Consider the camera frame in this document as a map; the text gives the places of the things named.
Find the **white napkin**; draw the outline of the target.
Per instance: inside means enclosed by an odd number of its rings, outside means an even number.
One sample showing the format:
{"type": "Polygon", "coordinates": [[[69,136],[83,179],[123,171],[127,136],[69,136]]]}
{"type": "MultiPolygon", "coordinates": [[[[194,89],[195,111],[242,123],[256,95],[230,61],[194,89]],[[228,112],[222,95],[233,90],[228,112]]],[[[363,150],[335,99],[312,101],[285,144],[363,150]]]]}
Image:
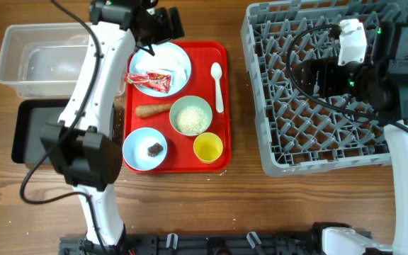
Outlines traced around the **white napkin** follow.
{"type": "Polygon", "coordinates": [[[186,70],[174,59],[169,59],[168,55],[155,55],[143,57],[136,65],[135,69],[140,71],[166,70],[178,74],[182,79],[187,79],[186,70]]]}

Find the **red snack wrapper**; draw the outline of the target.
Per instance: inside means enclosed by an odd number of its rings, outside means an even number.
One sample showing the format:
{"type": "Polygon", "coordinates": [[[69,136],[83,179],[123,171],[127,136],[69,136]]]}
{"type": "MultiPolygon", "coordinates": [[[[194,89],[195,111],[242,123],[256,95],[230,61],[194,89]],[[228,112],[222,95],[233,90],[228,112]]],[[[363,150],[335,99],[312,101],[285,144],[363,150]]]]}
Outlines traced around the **red snack wrapper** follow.
{"type": "Polygon", "coordinates": [[[126,83],[135,86],[141,86],[167,94],[171,88],[172,75],[159,72],[126,73],[124,80],[126,83]]]}

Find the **green bowl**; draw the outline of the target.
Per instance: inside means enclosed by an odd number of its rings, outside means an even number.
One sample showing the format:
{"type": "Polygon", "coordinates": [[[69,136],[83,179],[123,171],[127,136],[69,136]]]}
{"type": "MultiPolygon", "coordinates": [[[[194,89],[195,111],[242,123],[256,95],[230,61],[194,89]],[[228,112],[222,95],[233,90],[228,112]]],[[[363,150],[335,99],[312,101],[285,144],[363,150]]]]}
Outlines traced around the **green bowl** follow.
{"type": "Polygon", "coordinates": [[[212,108],[210,107],[210,104],[206,100],[204,100],[203,98],[198,97],[198,96],[184,96],[184,97],[178,99],[173,104],[173,106],[171,107],[171,109],[169,111],[170,123],[171,123],[172,127],[175,129],[175,131],[182,134],[181,132],[179,132],[179,130],[177,129],[177,126],[176,126],[176,115],[180,110],[184,109],[187,106],[197,106],[197,107],[203,109],[203,111],[205,112],[205,114],[207,115],[208,120],[209,120],[209,124],[207,126],[207,129],[208,129],[210,127],[210,124],[211,124],[212,120],[213,120],[213,112],[212,112],[212,108]]]}

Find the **cooked white rice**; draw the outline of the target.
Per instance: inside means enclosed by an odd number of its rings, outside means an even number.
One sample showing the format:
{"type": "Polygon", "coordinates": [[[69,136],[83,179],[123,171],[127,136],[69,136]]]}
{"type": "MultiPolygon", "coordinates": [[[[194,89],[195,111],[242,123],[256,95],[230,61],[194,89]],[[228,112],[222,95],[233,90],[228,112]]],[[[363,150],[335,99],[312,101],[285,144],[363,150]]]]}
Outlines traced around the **cooked white rice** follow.
{"type": "Polygon", "coordinates": [[[207,129],[209,120],[202,108],[187,106],[176,115],[176,126],[184,135],[198,135],[207,129]]]}

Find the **small light blue bowl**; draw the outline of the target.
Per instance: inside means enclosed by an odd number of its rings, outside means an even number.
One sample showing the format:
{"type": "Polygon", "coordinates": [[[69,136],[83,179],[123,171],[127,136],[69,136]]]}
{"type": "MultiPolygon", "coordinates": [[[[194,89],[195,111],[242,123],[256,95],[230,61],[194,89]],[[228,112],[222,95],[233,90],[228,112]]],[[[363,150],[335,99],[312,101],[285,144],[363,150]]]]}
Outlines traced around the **small light blue bowl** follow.
{"type": "Polygon", "coordinates": [[[123,158],[125,163],[137,171],[150,171],[157,168],[166,158],[168,144],[158,130],[142,127],[132,131],[123,143],[123,158]],[[162,150],[153,157],[148,155],[149,148],[160,145],[162,150]]]}

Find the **dark brown food scrap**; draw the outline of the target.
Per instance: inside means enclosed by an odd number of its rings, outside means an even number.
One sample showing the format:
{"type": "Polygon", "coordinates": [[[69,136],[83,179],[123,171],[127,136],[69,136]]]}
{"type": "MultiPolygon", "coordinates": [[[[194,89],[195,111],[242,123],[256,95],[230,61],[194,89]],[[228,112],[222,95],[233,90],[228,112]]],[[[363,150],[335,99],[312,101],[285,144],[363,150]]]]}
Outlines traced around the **dark brown food scrap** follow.
{"type": "Polygon", "coordinates": [[[147,148],[147,155],[149,157],[156,157],[158,154],[163,152],[163,150],[163,146],[160,143],[156,142],[155,144],[147,148]]]}

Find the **yellow plastic cup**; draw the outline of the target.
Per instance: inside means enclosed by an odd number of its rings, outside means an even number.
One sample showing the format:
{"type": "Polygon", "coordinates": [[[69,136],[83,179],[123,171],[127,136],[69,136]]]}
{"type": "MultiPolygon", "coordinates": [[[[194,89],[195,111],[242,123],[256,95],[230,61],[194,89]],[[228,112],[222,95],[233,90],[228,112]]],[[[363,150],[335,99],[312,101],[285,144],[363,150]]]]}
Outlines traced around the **yellow plastic cup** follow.
{"type": "Polygon", "coordinates": [[[224,146],[220,137],[211,132],[198,135],[193,143],[193,151],[197,158],[205,164],[211,164],[220,158],[224,146]]]}

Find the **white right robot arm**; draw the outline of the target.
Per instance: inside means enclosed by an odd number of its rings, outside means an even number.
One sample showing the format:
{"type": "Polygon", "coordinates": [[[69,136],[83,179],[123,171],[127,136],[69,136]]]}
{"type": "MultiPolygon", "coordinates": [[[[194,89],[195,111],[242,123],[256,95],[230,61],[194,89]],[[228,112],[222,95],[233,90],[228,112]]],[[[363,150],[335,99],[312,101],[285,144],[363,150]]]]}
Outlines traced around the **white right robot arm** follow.
{"type": "Polygon", "coordinates": [[[373,107],[371,114],[346,107],[339,112],[383,125],[392,160],[396,220],[388,248],[349,227],[324,227],[319,231],[322,252],[408,254],[408,23],[381,23],[373,44],[357,19],[330,24],[327,30],[339,44],[338,56],[288,65],[286,71],[291,84],[321,106],[327,106],[329,97],[348,93],[373,107]]]}

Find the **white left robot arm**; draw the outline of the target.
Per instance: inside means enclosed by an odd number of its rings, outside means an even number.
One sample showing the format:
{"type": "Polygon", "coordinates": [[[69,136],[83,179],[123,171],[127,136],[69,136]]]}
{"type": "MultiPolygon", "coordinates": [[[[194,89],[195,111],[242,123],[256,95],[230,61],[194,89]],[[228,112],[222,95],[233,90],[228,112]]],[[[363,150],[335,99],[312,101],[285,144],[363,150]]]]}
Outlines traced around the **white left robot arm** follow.
{"type": "Polygon", "coordinates": [[[80,196],[88,232],[84,246],[96,254],[117,254],[125,225],[114,183],[123,155],[112,141],[113,101],[135,50],[152,55],[154,45],[184,36],[177,8],[155,1],[92,1],[90,38],[74,92],[55,124],[40,139],[51,164],[80,196]]]}

